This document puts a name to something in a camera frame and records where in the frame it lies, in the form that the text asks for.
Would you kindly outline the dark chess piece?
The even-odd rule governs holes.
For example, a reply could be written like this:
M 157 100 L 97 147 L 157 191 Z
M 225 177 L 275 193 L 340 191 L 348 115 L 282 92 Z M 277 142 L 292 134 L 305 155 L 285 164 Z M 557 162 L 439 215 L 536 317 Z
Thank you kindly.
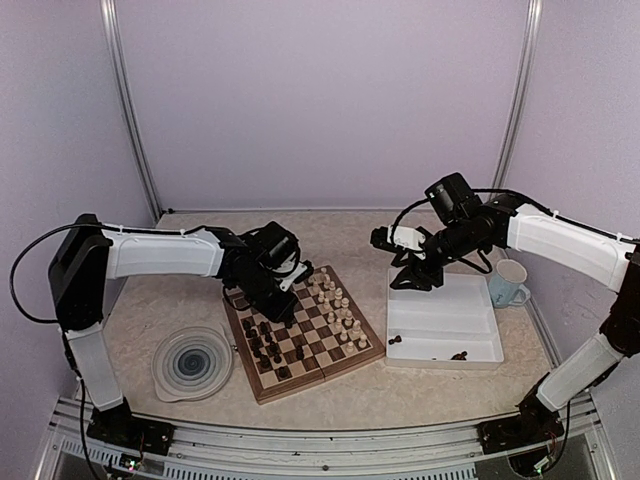
M 254 329 L 254 325 L 251 323 L 250 320 L 243 319 L 242 320 L 242 327 L 243 327 L 243 330 L 245 332 L 245 335 L 248 338 L 251 338 L 252 336 L 254 336 L 256 334 L 256 331 Z

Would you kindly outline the wooden chess board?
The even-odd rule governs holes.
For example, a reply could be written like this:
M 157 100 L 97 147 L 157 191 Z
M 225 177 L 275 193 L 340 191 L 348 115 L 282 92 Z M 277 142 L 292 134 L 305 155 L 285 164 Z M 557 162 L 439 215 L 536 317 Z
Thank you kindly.
M 339 280 L 346 288 L 344 282 L 340 278 Z M 293 292 L 297 298 L 298 295 L 296 294 L 296 287 L 302 286 L 305 281 L 293 286 Z M 372 348 L 364 352 L 356 353 L 355 355 L 343 360 L 338 360 L 337 362 L 329 362 L 328 358 L 317 359 L 317 356 L 311 352 L 311 349 L 307 345 L 302 331 L 300 330 L 298 319 L 296 318 L 297 313 L 303 312 L 299 298 L 298 304 L 294 309 L 294 321 L 289 327 L 284 323 L 273 323 L 268 321 L 254 308 L 246 311 L 236 311 L 225 301 L 224 308 L 235 340 L 235 345 L 240 355 L 251 390 L 254 394 L 254 398 L 258 404 L 264 405 L 293 394 L 300 393 L 326 381 L 351 373 L 385 356 L 386 348 L 383 343 L 374 332 L 373 328 L 348 290 L 347 294 L 355 302 L 356 312 L 365 320 L 364 329 L 369 335 Z M 242 327 L 243 319 L 250 320 L 254 325 L 256 334 L 251 338 L 260 337 L 262 347 L 259 349 L 262 352 L 262 356 L 269 357 L 272 366 L 271 370 L 265 372 L 260 370 L 259 362 L 262 356 L 259 359 L 256 359 L 253 356 L 252 348 L 249 345 L 251 338 L 248 338 L 245 335 Z M 273 342 L 278 345 L 277 353 L 282 357 L 282 361 L 279 364 L 273 362 L 273 356 L 276 353 L 272 354 L 269 351 L 268 345 L 270 343 L 264 340 L 265 334 L 262 334 L 259 330 L 261 322 L 265 322 L 268 325 L 269 333 L 272 335 Z M 296 358 L 295 349 L 297 346 L 302 346 L 304 349 L 305 357 L 303 360 L 298 360 Z M 277 370 L 283 366 L 286 366 L 290 371 L 290 375 L 287 379 L 281 379 L 277 375 Z

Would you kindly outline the dark piece back rank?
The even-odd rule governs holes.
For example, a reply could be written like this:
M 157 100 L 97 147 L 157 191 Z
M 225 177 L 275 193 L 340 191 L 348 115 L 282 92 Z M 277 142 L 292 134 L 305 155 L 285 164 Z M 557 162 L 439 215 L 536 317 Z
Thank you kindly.
M 260 370 L 262 372 L 269 371 L 272 369 L 271 362 L 268 356 L 262 356 L 260 358 L 259 365 L 260 365 Z

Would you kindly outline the white plastic tray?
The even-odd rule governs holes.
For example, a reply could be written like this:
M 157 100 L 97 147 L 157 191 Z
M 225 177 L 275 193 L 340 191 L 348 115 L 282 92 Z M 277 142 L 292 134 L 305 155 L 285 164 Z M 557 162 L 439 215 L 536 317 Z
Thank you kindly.
M 389 345 L 397 335 L 401 343 Z M 466 361 L 446 361 L 467 351 Z M 444 361 L 431 361 L 436 357 Z M 385 363 L 397 368 L 495 370 L 504 362 L 486 279 L 447 273 L 429 292 L 387 290 Z

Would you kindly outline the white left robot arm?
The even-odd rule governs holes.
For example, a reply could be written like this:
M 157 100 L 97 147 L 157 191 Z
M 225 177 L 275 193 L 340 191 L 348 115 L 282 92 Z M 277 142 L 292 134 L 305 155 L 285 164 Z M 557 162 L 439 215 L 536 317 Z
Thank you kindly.
M 137 418 L 121 405 L 103 329 L 132 277 L 196 276 L 240 290 L 249 306 L 275 323 L 292 321 L 298 303 L 292 287 L 313 265 L 296 235 L 275 221 L 235 233 L 226 227 L 144 229 L 102 223 L 84 213 L 69 224 L 48 267 L 55 318 L 102 430 L 121 445 L 140 434 Z

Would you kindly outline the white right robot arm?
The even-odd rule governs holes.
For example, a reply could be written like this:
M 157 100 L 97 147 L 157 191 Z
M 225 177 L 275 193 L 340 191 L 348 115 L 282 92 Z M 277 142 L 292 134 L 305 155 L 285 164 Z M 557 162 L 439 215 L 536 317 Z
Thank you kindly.
M 442 227 L 404 227 L 399 213 L 371 235 L 394 253 L 395 290 L 429 291 L 444 283 L 444 268 L 471 253 L 509 250 L 533 270 L 536 306 L 547 321 L 552 307 L 563 326 L 552 330 L 562 348 L 575 347 L 519 406 L 511 433 L 535 442 L 551 424 L 549 412 L 602 382 L 639 352 L 639 241 L 553 211 L 523 193 L 471 187 L 460 173 L 428 187 L 415 207 L 428 204 Z

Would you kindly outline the white chess pieces row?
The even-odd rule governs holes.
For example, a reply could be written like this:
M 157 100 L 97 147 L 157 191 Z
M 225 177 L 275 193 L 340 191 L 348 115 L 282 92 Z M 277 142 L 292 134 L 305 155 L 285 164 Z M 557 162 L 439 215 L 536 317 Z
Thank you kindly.
M 364 318 L 330 266 L 322 266 L 296 287 L 303 312 L 296 318 L 317 359 L 337 362 L 372 348 Z

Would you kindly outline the light blue mug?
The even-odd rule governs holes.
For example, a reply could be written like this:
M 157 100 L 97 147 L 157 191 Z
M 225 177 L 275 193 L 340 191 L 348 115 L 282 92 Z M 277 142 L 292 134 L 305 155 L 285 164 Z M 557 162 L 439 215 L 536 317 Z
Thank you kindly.
M 488 284 L 489 294 L 495 308 L 524 306 L 531 293 L 525 286 L 528 272 L 515 260 L 499 260 Z

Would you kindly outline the collapsible silicone bowl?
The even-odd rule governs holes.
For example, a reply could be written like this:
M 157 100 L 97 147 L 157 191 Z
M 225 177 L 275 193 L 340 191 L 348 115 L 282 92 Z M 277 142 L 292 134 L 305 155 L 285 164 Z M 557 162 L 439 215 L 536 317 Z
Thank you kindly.
M 154 353 L 156 396 L 165 403 L 198 401 L 221 390 L 233 370 L 233 349 L 220 326 L 194 326 L 167 336 Z

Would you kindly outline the right aluminium frame post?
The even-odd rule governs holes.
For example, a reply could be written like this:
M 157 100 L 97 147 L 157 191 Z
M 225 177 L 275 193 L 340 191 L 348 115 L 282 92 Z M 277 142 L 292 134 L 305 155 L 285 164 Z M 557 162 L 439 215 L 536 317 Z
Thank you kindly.
M 527 3 L 527 14 L 523 32 L 522 46 L 516 71 L 514 91 L 507 115 L 506 127 L 502 138 L 498 163 L 494 171 L 488 195 L 493 197 L 497 190 L 505 189 L 509 169 L 516 147 L 519 129 L 524 116 L 528 90 L 534 69 L 540 25 L 543 16 L 542 0 L 530 0 Z

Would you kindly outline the aluminium frame post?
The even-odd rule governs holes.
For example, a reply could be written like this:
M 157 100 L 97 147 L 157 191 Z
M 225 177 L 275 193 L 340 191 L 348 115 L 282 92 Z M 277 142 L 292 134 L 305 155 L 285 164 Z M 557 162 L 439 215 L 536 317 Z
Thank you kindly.
M 507 115 L 506 127 L 502 138 L 498 163 L 494 171 L 488 195 L 493 197 L 497 190 L 505 189 L 509 169 L 516 147 L 519 129 L 524 116 L 528 90 L 534 69 L 540 25 L 543 16 L 542 0 L 530 0 L 527 3 L 527 14 L 523 32 L 522 46 L 516 71 L 514 91 Z
M 99 4 L 112 70 L 115 77 L 116 90 L 133 154 L 135 169 L 139 176 L 151 217 L 157 222 L 163 214 L 163 209 L 144 149 L 140 126 L 135 112 L 134 99 L 129 85 L 125 52 L 119 28 L 117 2 L 114 0 L 101 0 Z

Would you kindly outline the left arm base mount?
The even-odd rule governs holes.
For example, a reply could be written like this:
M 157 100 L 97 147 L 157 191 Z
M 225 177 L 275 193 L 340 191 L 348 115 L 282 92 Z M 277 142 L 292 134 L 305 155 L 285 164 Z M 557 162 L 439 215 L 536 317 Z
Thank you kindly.
M 104 411 L 93 408 L 87 435 L 106 444 L 167 456 L 175 427 L 168 422 L 136 416 L 128 401 Z

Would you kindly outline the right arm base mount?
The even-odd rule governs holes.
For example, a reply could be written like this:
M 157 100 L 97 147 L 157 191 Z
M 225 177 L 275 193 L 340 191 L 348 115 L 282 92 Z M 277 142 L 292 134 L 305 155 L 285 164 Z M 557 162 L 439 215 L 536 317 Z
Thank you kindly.
M 544 406 L 533 391 L 517 407 L 515 415 L 479 423 L 478 441 L 484 455 L 540 443 L 541 447 L 511 456 L 508 462 L 522 478 L 542 478 L 556 466 L 568 445 L 571 403 L 566 406 L 565 422 L 557 411 Z

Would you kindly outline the front aluminium rail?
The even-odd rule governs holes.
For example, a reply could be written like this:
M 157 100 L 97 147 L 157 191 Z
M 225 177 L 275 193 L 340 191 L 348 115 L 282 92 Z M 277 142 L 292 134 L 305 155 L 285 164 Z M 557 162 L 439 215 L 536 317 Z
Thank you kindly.
M 57 401 L 37 451 L 32 479 L 509 479 L 513 466 L 551 441 L 484 451 L 479 420 L 357 430 L 282 430 L 172 420 L 163 455 L 81 434 L 92 406 Z

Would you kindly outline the left aluminium frame post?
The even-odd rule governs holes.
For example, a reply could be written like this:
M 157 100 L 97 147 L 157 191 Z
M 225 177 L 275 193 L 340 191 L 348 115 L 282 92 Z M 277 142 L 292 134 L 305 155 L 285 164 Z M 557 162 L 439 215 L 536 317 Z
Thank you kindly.
M 135 169 L 139 176 L 151 217 L 157 222 L 163 214 L 163 209 L 144 149 L 140 126 L 135 112 L 134 99 L 129 85 L 125 52 L 119 28 L 117 2 L 114 0 L 101 0 L 99 4 L 112 70 L 115 77 L 116 90 L 133 154 Z

